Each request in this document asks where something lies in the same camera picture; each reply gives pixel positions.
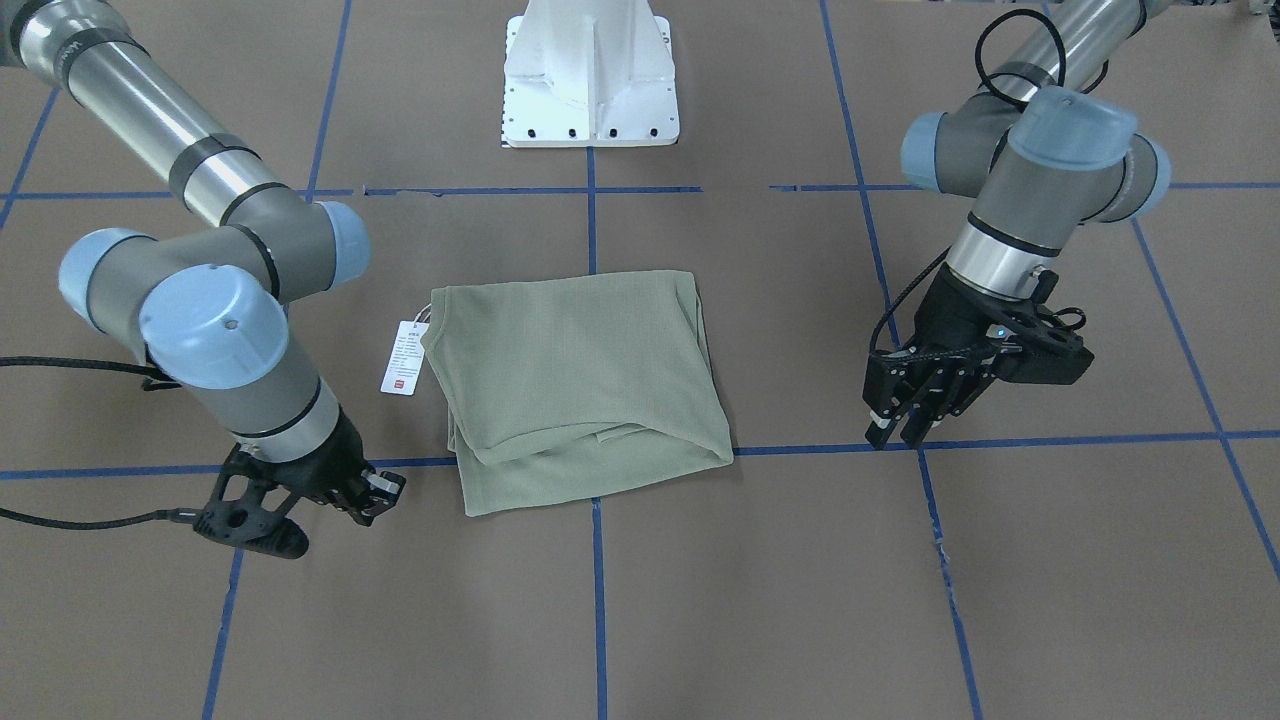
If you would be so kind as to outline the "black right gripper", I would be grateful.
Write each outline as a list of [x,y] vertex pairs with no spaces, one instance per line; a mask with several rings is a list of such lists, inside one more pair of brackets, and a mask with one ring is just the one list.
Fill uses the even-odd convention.
[[338,507],[361,527],[371,527],[387,506],[396,506],[404,484],[402,475],[372,468],[364,456],[360,433],[342,410],[316,450],[285,464],[285,488]]

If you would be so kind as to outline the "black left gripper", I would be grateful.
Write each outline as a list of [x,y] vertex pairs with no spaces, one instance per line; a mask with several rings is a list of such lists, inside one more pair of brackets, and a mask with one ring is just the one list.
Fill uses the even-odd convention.
[[961,413],[995,380],[1002,345],[996,329],[1011,329],[1011,304],[970,287],[948,268],[933,275],[914,316],[914,336],[899,351],[879,354],[879,386],[864,386],[870,409],[867,442],[884,450],[893,428],[910,413],[900,437],[920,448],[931,429]]

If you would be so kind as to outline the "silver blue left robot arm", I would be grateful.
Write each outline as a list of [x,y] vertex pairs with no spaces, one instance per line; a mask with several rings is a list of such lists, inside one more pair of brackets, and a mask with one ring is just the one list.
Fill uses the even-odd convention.
[[957,238],[922,273],[931,281],[900,350],[869,347],[867,441],[899,433],[911,448],[963,414],[993,382],[1069,386],[1093,361],[1084,313],[1052,311],[1053,264],[1074,229],[1153,209],[1167,154],[1128,110],[1097,99],[1111,54],[1165,1],[1066,1],[956,111],[909,127],[902,174],[918,188],[973,201]]

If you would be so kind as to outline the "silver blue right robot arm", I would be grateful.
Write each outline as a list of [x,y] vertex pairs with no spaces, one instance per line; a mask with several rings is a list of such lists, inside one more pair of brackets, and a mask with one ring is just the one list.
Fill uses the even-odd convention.
[[360,215],[303,200],[151,58],[110,3],[5,1],[3,64],[64,90],[207,225],[174,240],[95,231],[58,273],[81,318],[186,387],[234,437],[225,470],[248,492],[216,492],[198,527],[252,539],[284,528],[302,498],[361,525],[392,509],[403,479],[367,461],[285,314],[369,268]]

